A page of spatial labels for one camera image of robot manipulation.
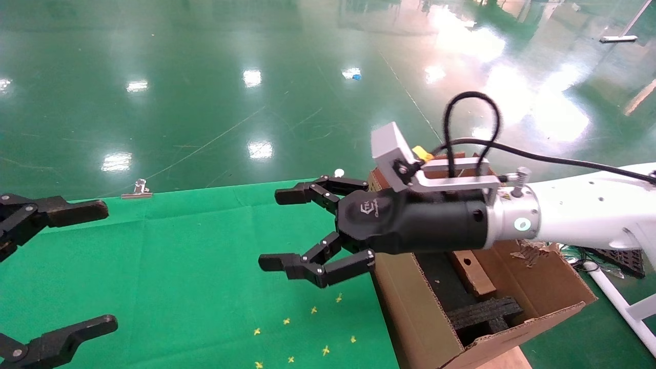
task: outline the green backdrop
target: green backdrop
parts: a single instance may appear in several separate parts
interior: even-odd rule
[[[314,204],[275,204],[294,184],[110,198],[106,220],[44,230],[0,266],[0,332],[27,343],[115,315],[68,369],[398,368],[368,275],[320,290],[259,269],[333,230]]]

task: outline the metal pole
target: metal pole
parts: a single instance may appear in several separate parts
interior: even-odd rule
[[[647,9],[647,7],[649,6],[649,3],[650,3],[650,2],[651,2],[651,0],[645,0],[645,3],[642,5],[642,8],[640,8],[640,10],[639,10],[638,13],[636,14],[636,16],[633,17],[633,19],[632,19],[632,20],[626,25],[626,27],[624,28],[624,30],[622,31],[622,33],[620,33],[619,37],[624,37],[624,36],[626,36],[626,34],[628,33],[628,31],[631,29],[631,27],[633,27],[633,25],[636,23],[636,21],[638,20],[638,18],[642,15],[642,13],[645,11],[645,9]]]

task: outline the metal bracket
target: metal bracket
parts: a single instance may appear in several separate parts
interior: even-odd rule
[[[477,190],[485,193],[485,202],[492,206],[497,198],[497,189],[501,182],[495,175],[482,175],[481,177],[456,177],[443,179],[426,178],[424,172],[440,171],[448,167],[447,160],[431,160],[422,166],[422,170],[415,173],[407,184],[399,178],[394,170],[399,160],[413,165],[417,163],[412,150],[408,146],[396,123],[392,122],[371,132],[371,155],[376,161],[382,176],[390,187],[399,192],[412,188],[415,192]],[[455,160],[455,169],[472,169],[476,167],[478,158],[461,158]],[[489,162],[483,159],[482,169],[487,173]]]
[[[122,194],[121,198],[124,200],[130,200],[134,198],[151,198],[153,193],[150,192],[150,189],[146,187],[145,179],[137,179],[134,183],[134,192],[131,194]]]

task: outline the glossy epoxy floor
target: glossy epoxy floor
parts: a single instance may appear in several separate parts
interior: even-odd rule
[[[128,192],[137,178],[154,192],[338,167],[365,178],[372,128],[396,121],[411,144],[432,148],[445,103],[465,90],[499,103],[501,142],[611,165],[653,162],[654,7],[631,29],[637,43],[597,41],[641,6],[0,0],[0,188],[80,199]],[[455,137],[486,138],[491,127],[482,103],[454,113]],[[490,159],[499,172],[529,166],[534,180],[580,173],[495,151]],[[627,299],[653,290],[621,283]],[[616,341],[629,364],[654,366],[607,301],[587,311],[524,347],[534,367],[563,352],[582,353],[578,367],[610,367],[618,354],[604,345]],[[566,351],[597,324],[606,341]]]

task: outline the white pipe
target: white pipe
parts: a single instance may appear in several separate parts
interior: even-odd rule
[[[656,295],[651,295],[644,300],[629,306],[626,311],[630,316],[638,320],[643,320],[656,314]]]
[[[633,332],[636,332],[640,341],[644,343],[649,352],[656,357],[656,337],[654,334],[647,328],[647,326],[640,319],[636,319],[631,316],[628,312],[629,304],[626,302],[624,297],[617,291],[617,288],[613,286],[608,277],[604,272],[597,268],[595,263],[586,261],[583,266],[588,270],[588,274],[594,279],[594,281],[599,285],[602,291],[606,294],[608,299],[613,303],[617,311],[622,315],[624,320],[628,325],[633,329]]]

